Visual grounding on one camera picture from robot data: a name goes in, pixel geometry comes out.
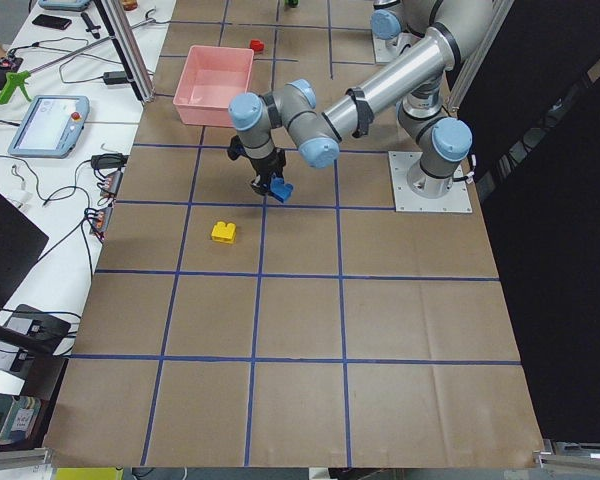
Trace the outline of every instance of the white mounting plate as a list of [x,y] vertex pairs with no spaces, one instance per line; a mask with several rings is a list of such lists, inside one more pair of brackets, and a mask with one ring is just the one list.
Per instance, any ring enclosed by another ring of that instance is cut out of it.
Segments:
[[385,63],[389,63],[396,58],[396,56],[387,50],[387,45],[385,40],[376,37],[375,35],[371,35],[373,38],[373,53],[376,56],[376,63],[379,65],[384,65]]
[[[422,152],[388,152],[391,167],[391,183],[396,212],[418,213],[472,213],[469,192],[464,182],[453,184],[449,193],[440,198],[424,198],[407,185],[407,172],[416,163]],[[462,168],[458,166],[454,176],[461,177]]]

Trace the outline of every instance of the green handle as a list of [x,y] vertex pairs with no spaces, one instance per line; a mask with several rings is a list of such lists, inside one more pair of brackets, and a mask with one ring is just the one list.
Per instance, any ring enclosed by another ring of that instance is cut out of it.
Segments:
[[29,94],[24,87],[24,81],[30,76],[31,74],[27,70],[22,72],[7,72],[7,83],[5,83],[2,91],[0,92],[0,105],[9,103],[9,100],[11,100],[11,96],[17,87],[20,87],[24,98],[30,102],[31,98],[29,98]]

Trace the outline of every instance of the black panel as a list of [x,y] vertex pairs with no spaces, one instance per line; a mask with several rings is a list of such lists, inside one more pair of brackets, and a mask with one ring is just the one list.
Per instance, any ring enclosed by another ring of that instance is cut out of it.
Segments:
[[0,195],[0,307],[31,270],[49,238]]
[[476,178],[600,58],[600,0],[516,0],[458,112]]
[[543,435],[600,442],[600,79],[483,209]]

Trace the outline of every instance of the pink bin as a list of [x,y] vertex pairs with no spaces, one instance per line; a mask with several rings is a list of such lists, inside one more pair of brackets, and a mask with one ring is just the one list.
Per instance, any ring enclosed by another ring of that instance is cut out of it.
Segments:
[[249,88],[252,63],[250,48],[192,46],[173,98],[182,123],[231,127],[229,103]]

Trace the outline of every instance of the robotic arm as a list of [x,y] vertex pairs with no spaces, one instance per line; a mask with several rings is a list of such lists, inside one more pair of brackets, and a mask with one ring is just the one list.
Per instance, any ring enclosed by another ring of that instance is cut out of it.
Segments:
[[[280,201],[291,194],[292,187],[283,178],[284,151],[273,144],[272,129],[285,127],[307,163],[324,168],[338,157],[338,143],[345,135],[367,135],[375,115],[398,102],[401,126],[423,150],[420,162],[408,175],[412,189],[437,198],[450,188],[453,172],[467,155],[472,139],[463,122],[441,114],[440,81],[445,70],[462,63],[479,45],[491,22],[492,0],[376,0],[378,3],[386,8],[376,9],[374,17],[384,11],[382,16],[389,24],[395,24],[393,19],[402,21],[412,33],[423,32],[423,37],[360,86],[347,90],[324,112],[314,111],[315,93],[302,79],[262,96],[245,93],[232,100],[229,113],[238,135],[228,154],[233,160],[241,155],[249,159],[256,172],[251,186],[257,193]],[[397,28],[402,31],[403,24]]]

